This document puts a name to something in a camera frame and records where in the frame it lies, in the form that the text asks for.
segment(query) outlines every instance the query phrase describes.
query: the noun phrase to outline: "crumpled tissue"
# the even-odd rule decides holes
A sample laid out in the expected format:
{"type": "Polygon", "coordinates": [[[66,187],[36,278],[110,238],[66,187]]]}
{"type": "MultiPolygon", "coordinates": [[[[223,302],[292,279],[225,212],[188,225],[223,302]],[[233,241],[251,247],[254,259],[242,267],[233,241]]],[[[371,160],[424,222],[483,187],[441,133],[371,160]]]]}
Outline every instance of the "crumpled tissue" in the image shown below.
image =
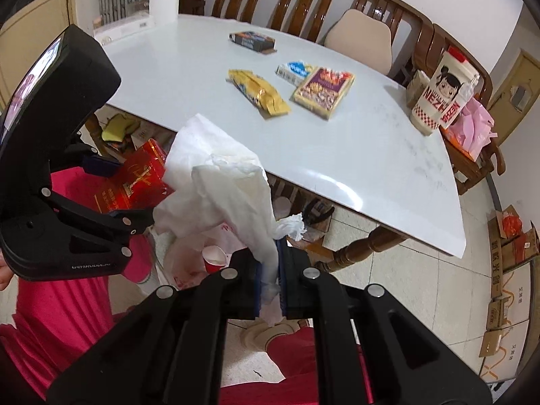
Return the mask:
{"type": "Polygon", "coordinates": [[[154,210],[156,231],[182,239],[226,222],[263,264],[261,302],[268,306],[279,292],[274,240],[300,240],[304,224],[301,215],[275,220],[259,158],[197,114],[178,132],[163,180],[175,192],[154,210]]]}

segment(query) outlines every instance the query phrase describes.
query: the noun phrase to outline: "table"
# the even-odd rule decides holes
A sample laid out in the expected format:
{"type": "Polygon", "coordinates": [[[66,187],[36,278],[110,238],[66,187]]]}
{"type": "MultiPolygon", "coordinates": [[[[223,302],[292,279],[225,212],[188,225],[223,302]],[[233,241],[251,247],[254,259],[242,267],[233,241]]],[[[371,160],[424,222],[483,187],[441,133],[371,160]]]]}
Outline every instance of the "table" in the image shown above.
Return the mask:
{"type": "Polygon", "coordinates": [[[381,224],[335,253],[334,268],[408,237],[463,255],[460,202],[442,137],[414,128],[404,88],[382,74],[299,37],[213,17],[179,15],[105,51],[122,78],[110,105],[173,131],[202,114],[270,173],[381,224]],[[263,55],[228,40],[251,29],[274,37],[277,52],[263,55]],[[288,99],[294,87],[275,70],[299,60],[356,76],[329,121],[291,101],[288,115],[264,118],[226,82],[229,69],[252,70],[288,99]]]}

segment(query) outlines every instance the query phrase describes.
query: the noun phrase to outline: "door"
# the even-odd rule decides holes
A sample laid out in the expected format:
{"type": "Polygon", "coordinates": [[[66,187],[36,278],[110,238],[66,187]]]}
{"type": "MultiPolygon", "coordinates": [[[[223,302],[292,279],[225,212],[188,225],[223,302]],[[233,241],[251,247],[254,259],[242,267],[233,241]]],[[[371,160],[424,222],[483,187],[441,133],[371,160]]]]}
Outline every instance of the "door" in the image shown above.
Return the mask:
{"type": "Polygon", "coordinates": [[[0,29],[2,109],[45,48],[69,25],[67,0],[18,0],[0,29]]]}
{"type": "Polygon", "coordinates": [[[495,120],[493,132],[498,134],[497,145],[516,129],[540,94],[540,62],[521,52],[493,98],[489,113],[495,120]]]}

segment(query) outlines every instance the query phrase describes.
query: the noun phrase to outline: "red gift box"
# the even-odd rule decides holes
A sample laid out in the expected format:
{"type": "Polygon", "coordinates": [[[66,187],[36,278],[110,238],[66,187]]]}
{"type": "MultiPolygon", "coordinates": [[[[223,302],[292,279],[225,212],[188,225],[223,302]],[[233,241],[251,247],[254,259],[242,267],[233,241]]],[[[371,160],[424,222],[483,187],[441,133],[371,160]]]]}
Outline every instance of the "red gift box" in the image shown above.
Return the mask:
{"type": "Polygon", "coordinates": [[[94,195],[97,210],[144,209],[163,201],[174,191],[162,180],[165,159],[165,152],[149,139],[94,195]]]}

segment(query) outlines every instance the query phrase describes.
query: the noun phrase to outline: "beige cushion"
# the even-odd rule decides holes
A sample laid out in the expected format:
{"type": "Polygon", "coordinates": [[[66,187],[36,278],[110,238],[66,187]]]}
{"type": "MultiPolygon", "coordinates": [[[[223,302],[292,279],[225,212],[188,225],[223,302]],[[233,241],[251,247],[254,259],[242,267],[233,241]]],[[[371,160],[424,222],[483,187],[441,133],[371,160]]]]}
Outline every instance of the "beige cushion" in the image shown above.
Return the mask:
{"type": "Polygon", "coordinates": [[[330,29],[325,46],[387,75],[392,66],[391,42],[392,34],[385,23],[350,9],[330,29]]]}

